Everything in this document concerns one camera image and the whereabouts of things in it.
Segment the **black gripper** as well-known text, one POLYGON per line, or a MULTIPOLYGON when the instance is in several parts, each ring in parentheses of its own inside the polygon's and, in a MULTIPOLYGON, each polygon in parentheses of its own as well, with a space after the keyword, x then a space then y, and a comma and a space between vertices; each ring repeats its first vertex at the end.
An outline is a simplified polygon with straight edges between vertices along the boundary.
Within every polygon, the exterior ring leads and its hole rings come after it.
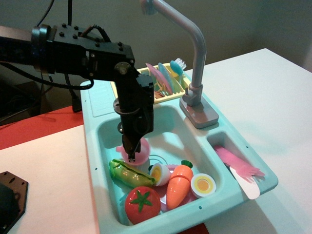
POLYGON ((153 106, 122 111, 119 100, 116 98, 113 108, 120 117, 117 130, 122 134, 122 145, 127 154, 127 162, 135 162, 136 153, 141 151, 141 138, 154 130, 153 106))

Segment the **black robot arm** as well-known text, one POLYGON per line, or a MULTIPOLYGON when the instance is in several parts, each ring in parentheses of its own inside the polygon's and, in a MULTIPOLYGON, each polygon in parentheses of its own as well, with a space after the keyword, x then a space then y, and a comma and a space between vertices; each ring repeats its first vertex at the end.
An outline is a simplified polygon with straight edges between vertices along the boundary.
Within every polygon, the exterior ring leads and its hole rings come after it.
POLYGON ((154 84, 150 76, 134 67, 130 46, 111 42, 103 29, 41 25, 32 31, 9 27, 0 29, 0 63, 33 66, 43 75, 77 75, 114 82, 117 98, 114 111, 120 115, 119 131, 128 162, 136 162, 141 139, 154 129, 154 84))

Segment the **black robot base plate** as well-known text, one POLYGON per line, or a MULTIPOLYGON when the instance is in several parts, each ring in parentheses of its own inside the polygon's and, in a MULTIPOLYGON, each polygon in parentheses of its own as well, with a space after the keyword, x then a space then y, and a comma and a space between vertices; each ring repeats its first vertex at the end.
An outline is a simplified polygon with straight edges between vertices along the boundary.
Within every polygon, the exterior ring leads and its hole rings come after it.
POLYGON ((0 233, 7 234, 26 210, 29 183, 9 171, 0 174, 0 233))

